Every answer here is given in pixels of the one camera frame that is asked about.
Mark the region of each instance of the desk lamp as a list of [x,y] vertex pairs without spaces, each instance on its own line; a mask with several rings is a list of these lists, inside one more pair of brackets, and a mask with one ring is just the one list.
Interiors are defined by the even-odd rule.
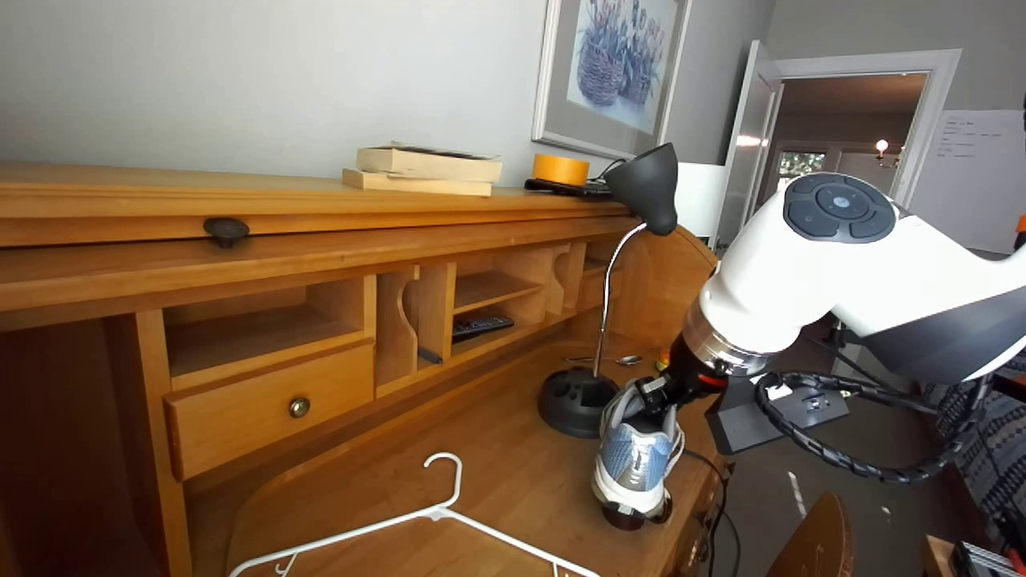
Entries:
[[613,292],[613,268],[620,254],[631,236],[640,230],[650,235],[671,235],[677,227],[677,150],[672,145],[650,147],[639,154],[636,159],[613,162],[604,172],[609,196],[631,207],[631,213],[640,218],[631,230],[625,230],[605,264],[604,275],[604,316],[601,316],[601,337],[594,350],[594,361],[572,366],[560,372],[551,372],[539,390],[539,414],[549,425],[568,433],[568,437],[601,437],[601,416],[604,407],[616,397],[616,385],[601,374],[604,366],[604,345],[609,331],[609,292]]

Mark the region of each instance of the black lamp base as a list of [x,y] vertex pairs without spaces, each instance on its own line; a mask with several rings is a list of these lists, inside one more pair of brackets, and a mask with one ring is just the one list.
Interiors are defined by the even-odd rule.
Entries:
[[601,420],[616,390],[609,379],[572,366],[545,379],[539,414],[557,433],[601,438]]

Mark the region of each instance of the framed picture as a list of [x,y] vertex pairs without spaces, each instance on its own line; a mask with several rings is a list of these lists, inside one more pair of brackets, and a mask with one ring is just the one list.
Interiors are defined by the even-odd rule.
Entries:
[[666,133],[686,0],[549,0],[532,137],[636,158]]

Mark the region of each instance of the stacked books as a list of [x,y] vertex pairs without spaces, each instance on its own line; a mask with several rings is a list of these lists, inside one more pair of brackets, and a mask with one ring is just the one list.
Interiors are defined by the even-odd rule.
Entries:
[[505,159],[475,158],[440,147],[359,147],[355,165],[342,171],[354,188],[394,188],[394,192],[447,192],[447,196],[492,196],[505,176]]

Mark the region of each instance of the wire clothes hanger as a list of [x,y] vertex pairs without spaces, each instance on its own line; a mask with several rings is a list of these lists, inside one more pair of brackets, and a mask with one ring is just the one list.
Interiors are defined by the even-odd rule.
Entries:
[[498,540],[507,540],[507,545],[514,545],[514,547],[520,547],[520,551],[527,551],[532,556],[549,562],[555,577],[560,577],[560,573],[598,577],[598,570],[589,570],[589,567],[563,562],[563,556],[557,556],[551,551],[542,551],[542,547],[537,547],[529,540],[520,540],[520,537],[514,537],[514,536],[507,536],[500,530],[492,530],[492,526],[452,508],[459,492],[463,492],[463,461],[452,451],[432,451],[429,459],[424,459],[424,469],[429,469],[440,459],[452,461],[452,495],[448,499],[424,507],[424,508],[412,508],[412,513],[402,513],[402,517],[390,517],[390,520],[378,520],[373,526],[359,526],[359,530],[351,530],[351,531],[336,531],[336,536],[327,536],[327,537],[314,537],[314,540],[306,540],[306,545],[291,545],[291,547],[279,547],[279,551],[250,556],[250,562],[236,565],[232,570],[232,577],[242,577],[244,570],[261,567],[261,565],[276,565],[276,573],[289,577],[296,562],[298,562],[298,554],[306,554],[306,551],[316,551],[316,547],[329,547],[329,545],[341,545],[341,540],[354,540],[354,537],[361,537],[361,536],[373,536],[373,531],[386,531],[390,526],[415,523],[415,520],[432,520],[432,523],[456,520],[456,523],[471,526],[471,530],[479,530],[479,531],[483,531],[483,536],[492,536]]

